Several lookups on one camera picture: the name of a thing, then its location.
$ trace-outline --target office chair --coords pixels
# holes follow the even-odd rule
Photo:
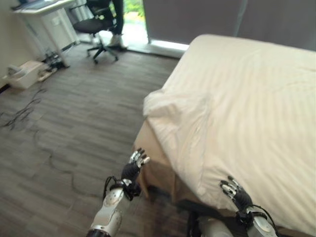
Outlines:
[[[98,34],[100,31],[109,31],[113,27],[115,27],[112,20],[107,20],[105,18],[105,12],[109,9],[109,1],[110,0],[87,0],[86,3],[83,5],[78,5],[70,8],[70,10],[73,10],[77,7],[87,6],[94,16],[94,18],[86,19],[75,23],[73,27],[75,30],[81,33],[91,34],[94,37],[96,36],[96,34],[98,35],[100,39],[99,45],[97,47],[93,47],[87,50],[88,57],[90,56],[90,51],[98,50],[96,54],[93,56],[93,61],[95,64],[98,64],[98,60],[96,60],[96,57],[99,56],[100,53],[106,51],[115,57],[115,61],[119,59],[118,56],[109,47],[106,47],[102,43],[102,39]]]

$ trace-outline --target chair base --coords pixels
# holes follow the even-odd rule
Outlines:
[[[119,60],[119,57],[107,46],[104,46],[102,43],[97,46],[97,47],[93,47],[93,48],[90,48],[87,50],[87,56],[90,57],[90,51],[93,51],[93,50],[98,50],[95,55],[93,56],[93,62],[94,64],[98,64],[98,60],[96,60],[96,57],[99,56],[100,53],[102,52],[109,52],[113,57],[115,57],[115,61],[118,61]]]

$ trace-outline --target white bedsheet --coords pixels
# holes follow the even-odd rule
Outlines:
[[[144,116],[203,202],[234,210],[219,188],[232,175],[277,225],[316,235],[314,52],[200,36]]]

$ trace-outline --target person's leg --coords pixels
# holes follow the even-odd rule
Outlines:
[[[116,12],[116,27],[112,31],[113,36],[109,43],[109,47],[119,47],[122,49],[126,49],[127,46],[124,44],[122,39],[122,31],[123,31],[123,25],[124,25],[124,5],[123,0],[112,0],[114,9]]]
[[[113,23],[114,16],[113,16],[109,6],[110,6],[110,2],[107,1],[107,6],[105,6],[105,7],[107,7],[108,9],[104,12],[104,17],[105,17],[106,20],[109,20],[109,21],[111,21]],[[111,32],[112,32],[113,35],[115,35],[115,28],[111,29]]]
[[[124,6],[123,6],[123,0],[112,0],[114,9],[116,12],[116,27],[115,27],[115,34],[121,35],[124,25]]]

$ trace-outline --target power cord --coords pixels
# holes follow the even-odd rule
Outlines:
[[[108,185],[109,185],[109,183],[110,183],[111,180],[113,180],[115,184],[116,184],[117,181],[118,181],[115,176],[109,176],[109,177],[106,179],[105,184],[104,184],[104,190],[103,190],[102,200],[104,200],[105,197],[106,197],[106,195],[107,195]]]
[[[9,119],[8,121],[6,121],[4,124],[0,125],[0,128],[5,128],[8,127],[10,130],[14,130],[17,125],[19,123],[25,123],[26,121],[28,121],[28,117],[29,115],[34,111],[35,106],[37,104],[39,104],[41,102],[41,98],[39,97],[40,94],[43,94],[45,92],[47,92],[46,89],[44,89],[42,87],[43,82],[40,83],[39,89],[37,90],[37,92],[32,96],[31,101],[21,110],[19,110],[18,112],[14,113],[13,115],[9,115],[5,112],[0,113],[0,118],[3,115],[6,115],[8,117],[11,117],[11,119]],[[97,194],[92,194],[92,193],[86,193],[84,191],[81,191],[80,189],[78,189],[75,186],[75,174],[72,170],[64,170],[64,169],[60,169],[57,166],[54,165],[53,163],[53,158],[54,158],[54,151],[50,148],[46,148],[42,145],[39,144],[39,129],[30,129],[30,128],[26,128],[27,130],[33,132],[33,144],[35,147],[37,147],[39,150],[42,150],[46,153],[49,154],[48,156],[48,165],[50,168],[57,170],[59,173],[62,174],[68,174],[71,177],[71,188],[73,190],[73,192],[75,192],[76,194],[82,195],[82,196],[86,196],[86,197],[93,197],[93,198],[102,198],[101,195],[97,195]]]

